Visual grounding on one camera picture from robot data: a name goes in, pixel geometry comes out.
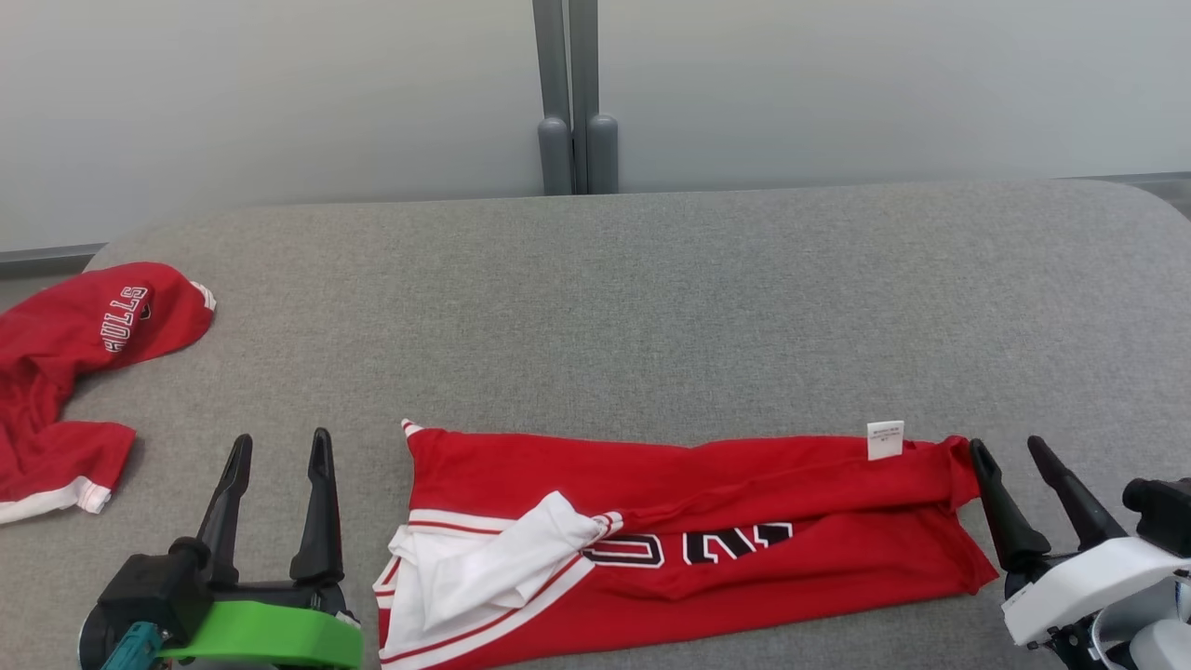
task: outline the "black robotic claw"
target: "black robotic claw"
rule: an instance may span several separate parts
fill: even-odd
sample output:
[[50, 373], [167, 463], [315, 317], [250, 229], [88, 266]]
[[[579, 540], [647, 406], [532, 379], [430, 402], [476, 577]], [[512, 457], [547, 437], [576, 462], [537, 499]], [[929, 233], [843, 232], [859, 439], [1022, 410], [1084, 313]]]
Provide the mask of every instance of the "black robotic claw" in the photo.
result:
[[1059, 495], [1062, 509], [1067, 513], [1075, 534], [1079, 536], [1079, 551], [1087, 551], [1104, 540], [1129, 537], [1079, 477], [1054, 456], [1042, 438], [1030, 436], [1027, 446], [1042, 481]]
[[179, 538], [164, 556], [136, 555], [125, 563], [83, 625], [79, 646], [83, 670], [99, 670], [137, 621], [168, 630], [172, 641], [187, 644], [213, 601], [256, 601], [351, 616], [339, 588], [343, 545], [330, 433], [314, 431], [307, 468], [310, 505], [288, 581], [239, 583], [233, 565], [239, 500], [248, 490], [251, 463], [252, 439], [241, 436], [198, 538]]
[[984, 443], [972, 440], [969, 449], [975, 481], [980, 486], [980, 502], [984, 505], [984, 515], [989, 520], [989, 531], [992, 533], [992, 544], [997, 547], [1000, 568], [1011, 575], [1035, 572], [1040, 569], [1045, 572], [1042, 563], [1050, 551], [1050, 543], [1022, 515], [1022, 511], [1017, 508], [1017, 503], [1000, 481], [1000, 467]]
[[252, 438], [241, 436], [227, 455], [227, 465], [211, 494], [211, 503], [199, 526], [199, 540], [211, 550], [211, 569], [205, 576], [212, 584], [229, 586], [239, 581], [232, 564], [236, 555], [236, 526], [239, 522], [239, 499], [248, 490], [252, 470]]
[[339, 497], [335, 489], [335, 459], [331, 434], [314, 431], [310, 447], [310, 505], [301, 546], [289, 562], [289, 578], [299, 583], [343, 580], [343, 547], [339, 543]]

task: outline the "white trim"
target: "white trim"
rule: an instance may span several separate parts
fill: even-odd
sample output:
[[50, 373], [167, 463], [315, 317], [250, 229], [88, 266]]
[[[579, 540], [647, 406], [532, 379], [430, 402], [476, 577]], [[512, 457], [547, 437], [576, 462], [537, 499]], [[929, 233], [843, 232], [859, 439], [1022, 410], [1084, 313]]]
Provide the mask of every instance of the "white trim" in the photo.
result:
[[216, 295], [206, 286], [199, 283], [198, 281], [191, 281], [191, 286], [194, 286], [202, 293], [202, 306], [211, 311], [216, 311]]
[[[615, 536], [621, 532], [621, 528], [624, 528], [624, 516], [619, 512], [605, 512], [604, 514], [592, 516], [592, 519], [600, 526], [604, 526], [604, 532], [599, 534], [600, 538]], [[605, 519], [609, 520], [609, 524], [604, 522]]]
[[[384, 668], [384, 670], [420, 670], [422, 668], [430, 668], [439, 663], [445, 663], [453, 658], [492, 644], [528, 624], [531, 619], [554, 605], [555, 601], [582, 581], [582, 578], [586, 577], [592, 569], [592, 562], [580, 558], [566, 572], [561, 574], [553, 584], [537, 594], [525, 607], [515, 610], [495, 626], [449, 645], [443, 645], [423, 653], [416, 653], [397, 660], [382, 663], [381, 668]], [[397, 653], [403, 653], [403, 650], [381, 650], [380, 656], [384, 658]]]
[[[474, 528], [476, 531], [505, 531], [517, 522], [516, 519], [500, 519], [497, 516], [476, 516], [474, 514], [461, 514], [459, 512], [445, 512], [442, 509], [411, 509], [407, 524], [448, 524], [460, 528]], [[438, 528], [434, 526], [418, 526], [419, 533], [436, 533]]]
[[0, 502], [0, 524], [20, 521], [71, 506], [99, 514], [111, 497], [112, 490], [107, 487], [100, 487], [86, 477], [75, 477], [74, 482], [61, 489], [33, 494], [19, 501]]
[[[500, 533], [497, 532], [485, 532], [485, 531], [463, 531], [460, 528], [441, 528], [438, 526], [401, 526], [409, 533], [416, 533], [418, 536], [439, 536], [447, 538], [484, 538], [486, 540], [494, 540]], [[397, 546], [397, 537], [393, 537], [393, 543], [389, 545], [389, 551]]]
[[394, 556], [388, 559], [388, 563], [385, 564], [385, 570], [381, 571], [380, 576], [376, 577], [376, 582], [373, 584], [374, 594], [376, 591], [388, 591], [393, 589], [393, 582], [397, 580], [397, 570], [393, 570], [393, 566], [397, 565], [398, 561], [400, 559]]

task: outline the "red jersey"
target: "red jersey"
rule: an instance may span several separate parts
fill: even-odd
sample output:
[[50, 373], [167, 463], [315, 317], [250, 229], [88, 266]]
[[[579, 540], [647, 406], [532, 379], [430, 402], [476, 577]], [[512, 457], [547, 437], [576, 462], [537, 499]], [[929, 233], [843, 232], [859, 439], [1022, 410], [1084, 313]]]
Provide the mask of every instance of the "red jersey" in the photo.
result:
[[696, 449], [407, 425], [410, 518], [375, 584], [386, 670], [487, 668], [974, 594], [968, 443]]
[[58, 422], [75, 378], [198, 340], [211, 292], [150, 262], [86, 271], [0, 314], [0, 524], [111, 497], [136, 432]]

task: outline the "gray cushioned table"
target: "gray cushioned table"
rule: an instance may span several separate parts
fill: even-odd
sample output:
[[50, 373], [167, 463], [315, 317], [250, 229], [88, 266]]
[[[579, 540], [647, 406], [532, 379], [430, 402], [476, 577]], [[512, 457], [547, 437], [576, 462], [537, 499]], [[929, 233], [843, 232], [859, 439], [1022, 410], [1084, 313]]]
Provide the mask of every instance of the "gray cushioned table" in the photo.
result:
[[[297, 206], [141, 231], [92, 267], [174, 264], [217, 315], [191, 349], [81, 386], [67, 418], [139, 438], [99, 516], [0, 527], [0, 666], [71, 666], [99, 590], [197, 531], [242, 432], [237, 562], [263, 580], [286, 574], [311, 433], [331, 431], [369, 666], [406, 417], [685, 445], [904, 419], [915, 439], [984, 438], [1073, 547], [1025, 451], [1037, 433], [1131, 530], [1131, 477], [1191, 476], [1189, 258], [1173, 208], [1092, 181]], [[991, 553], [979, 505], [962, 520]], [[526, 666], [1058, 668], [1012, 646], [999, 590]]]

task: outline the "clothing tag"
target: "clothing tag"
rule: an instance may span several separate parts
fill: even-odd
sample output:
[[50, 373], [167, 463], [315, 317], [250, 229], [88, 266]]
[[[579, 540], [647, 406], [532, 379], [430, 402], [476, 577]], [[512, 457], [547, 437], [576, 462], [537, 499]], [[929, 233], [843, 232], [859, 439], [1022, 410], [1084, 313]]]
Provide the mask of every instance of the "clothing tag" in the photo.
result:
[[868, 461], [902, 456], [904, 421], [878, 421], [868, 425]]

